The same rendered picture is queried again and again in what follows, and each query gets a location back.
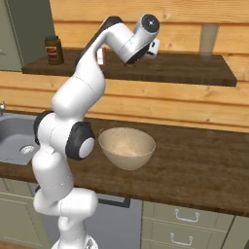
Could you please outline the green wall cabinet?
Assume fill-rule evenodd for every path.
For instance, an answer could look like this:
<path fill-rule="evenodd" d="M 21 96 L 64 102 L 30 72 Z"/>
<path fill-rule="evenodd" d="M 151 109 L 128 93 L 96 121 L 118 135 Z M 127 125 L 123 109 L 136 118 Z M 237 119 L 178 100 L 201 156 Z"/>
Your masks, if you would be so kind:
<path fill-rule="evenodd" d="M 22 68 L 46 54 L 45 38 L 54 35 L 50 0 L 4 1 Z"/>

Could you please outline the dark jar with brown label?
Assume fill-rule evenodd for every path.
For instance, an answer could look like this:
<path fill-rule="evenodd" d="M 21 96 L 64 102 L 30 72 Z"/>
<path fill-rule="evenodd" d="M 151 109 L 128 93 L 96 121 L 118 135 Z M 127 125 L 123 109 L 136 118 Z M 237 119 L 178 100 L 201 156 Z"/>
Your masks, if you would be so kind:
<path fill-rule="evenodd" d="M 61 42 L 56 35 L 47 36 L 45 46 L 50 65 L 59 65 L 64 62 Z"/>

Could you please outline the green drawer front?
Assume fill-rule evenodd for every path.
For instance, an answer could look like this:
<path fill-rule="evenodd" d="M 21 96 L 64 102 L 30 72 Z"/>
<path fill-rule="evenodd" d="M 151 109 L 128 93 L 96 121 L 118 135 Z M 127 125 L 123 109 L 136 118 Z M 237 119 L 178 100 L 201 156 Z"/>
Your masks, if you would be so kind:
<path fill-rule="evenodd" d="M 173 244 L 169 237 L 172 232 L 180 236 L 192 236 L 193 245 L 185 247 Z M 206 231 L 144 218 L 141 249 L 221 249 L 225 237 L 223 231 Z"/>
<path fill-rule="evenodd" d="M 174 216 L 175 209 L 179 209 L 182 212 L 186 213 L 198 212 L 200 214 L 198 222 L 186 223 L 176 220 Z M 152 218 L 160 221 L 166 221 L 187 226 L 195 226 L 203 229 L 210 229 L 216 231 L 227 231 L 233 218 L 233 215 L 149 201 L 143 202 L 143 216 L 145 218 Z"/>

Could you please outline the grey dishwasher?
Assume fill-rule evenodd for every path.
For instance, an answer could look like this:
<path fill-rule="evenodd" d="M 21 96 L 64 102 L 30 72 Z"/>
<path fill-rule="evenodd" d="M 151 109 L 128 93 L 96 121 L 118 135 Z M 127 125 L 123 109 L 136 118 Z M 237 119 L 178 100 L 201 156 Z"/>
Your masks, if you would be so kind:
<path fill-rule="evenodd" d="M 100 198 L 122 201 L 83 188 L 68 195 L 38 189 L 35 210 L 58 218 L 52 230 L 59 237 L 52 249 L 140 249 L 142 201 L 130 199 L 130 206 L 123 208 L 101 204 Z"/>

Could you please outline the grey sink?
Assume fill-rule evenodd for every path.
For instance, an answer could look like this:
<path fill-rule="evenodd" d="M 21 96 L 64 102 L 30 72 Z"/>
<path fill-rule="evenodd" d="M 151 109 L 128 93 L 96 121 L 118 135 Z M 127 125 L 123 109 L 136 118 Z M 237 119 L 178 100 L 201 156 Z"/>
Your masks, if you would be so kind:
<path fill-rule="evenodd" d="M 39 150 L 33 131 L 35 119 L 12 113 L 0 117 L 0 162 L 28 165 Z"/>

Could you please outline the small white and red box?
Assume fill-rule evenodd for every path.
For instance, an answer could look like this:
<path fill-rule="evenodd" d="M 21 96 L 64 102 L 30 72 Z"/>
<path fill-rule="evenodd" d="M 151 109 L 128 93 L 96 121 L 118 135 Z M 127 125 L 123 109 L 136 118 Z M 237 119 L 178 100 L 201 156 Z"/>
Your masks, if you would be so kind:
<path fill-rule="evenodd" d="M 97 50 L 96 59 L 99 65 L 105 64 L 106 62 L 106 49 L 105 48 L 100 48 Z"/>

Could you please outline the green wall cabinet door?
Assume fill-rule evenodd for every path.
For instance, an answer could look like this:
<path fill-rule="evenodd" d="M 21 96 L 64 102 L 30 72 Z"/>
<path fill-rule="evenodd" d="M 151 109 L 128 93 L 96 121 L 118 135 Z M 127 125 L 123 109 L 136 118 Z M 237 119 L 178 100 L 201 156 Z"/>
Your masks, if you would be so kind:
<path fill-rule="evenodd" d="M 4 0 L 0 0 L 0 71 L 20 71 L 21 60 Z"/>

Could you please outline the dark wooden wall shelf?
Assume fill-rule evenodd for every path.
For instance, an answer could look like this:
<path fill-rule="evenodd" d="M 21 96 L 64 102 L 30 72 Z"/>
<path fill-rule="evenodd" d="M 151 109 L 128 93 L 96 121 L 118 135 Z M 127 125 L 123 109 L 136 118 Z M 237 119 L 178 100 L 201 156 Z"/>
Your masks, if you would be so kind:
<path fill-rule="evenodd" d="M 106 79 L 220 87 L 235 87 L 237 83 L 220 54 L 158 53 L 156 58 L 142 58 L 125 65 L 114 52 L 107 50 L 103 65 L 91 55 L 76 75 L 94 89 L 104 89 Z"/>

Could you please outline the beige bowl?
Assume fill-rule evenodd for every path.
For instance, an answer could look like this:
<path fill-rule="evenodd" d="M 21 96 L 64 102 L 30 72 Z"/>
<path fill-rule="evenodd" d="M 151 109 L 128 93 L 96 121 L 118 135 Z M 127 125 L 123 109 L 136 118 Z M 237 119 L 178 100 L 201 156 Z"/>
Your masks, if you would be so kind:
<path fill-rule="evenodd" d="M 103 130 L 99 134 L 98 142 L 106 158 L 124 170 L 141 168 L 156 149 L 156 141 L 151 135 L 130 127 Z"/>

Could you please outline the green base cupboard door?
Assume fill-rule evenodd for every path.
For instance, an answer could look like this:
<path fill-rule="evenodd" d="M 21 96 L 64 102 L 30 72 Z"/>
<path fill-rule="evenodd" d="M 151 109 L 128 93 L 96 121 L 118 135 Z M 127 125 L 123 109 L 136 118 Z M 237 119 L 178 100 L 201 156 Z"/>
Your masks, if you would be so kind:
<path fill-rule="evenodd" d="M 35 249 L 51 245 L 32 197 L 0 194 L 0 234 L 5 241 Z"/>
<path fill-rule="evenodd" d="M 249 218 L 234 218 L 223 249 L 249 249 Z"/>

